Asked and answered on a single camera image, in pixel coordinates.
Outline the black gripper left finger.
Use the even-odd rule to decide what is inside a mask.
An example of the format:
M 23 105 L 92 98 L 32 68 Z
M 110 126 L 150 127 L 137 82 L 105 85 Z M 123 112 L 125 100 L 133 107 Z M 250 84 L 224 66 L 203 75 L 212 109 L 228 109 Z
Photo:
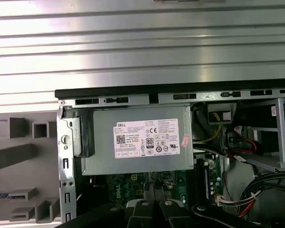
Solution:
M 159 205 L 143 199 L 129 207 L 107 203 L 60 225 L 62 228 L 160 228 L 164 219 Z

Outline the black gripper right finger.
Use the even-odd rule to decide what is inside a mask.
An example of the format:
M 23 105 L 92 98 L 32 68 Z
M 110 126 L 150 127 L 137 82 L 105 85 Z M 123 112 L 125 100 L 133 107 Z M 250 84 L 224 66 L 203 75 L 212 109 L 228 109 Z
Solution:
M 171 228 L 259 228 L 261 225 L 243 220 L 217 207 L 194 205 L 187 209 L 177 200 L 159 203 L 164 219 Z

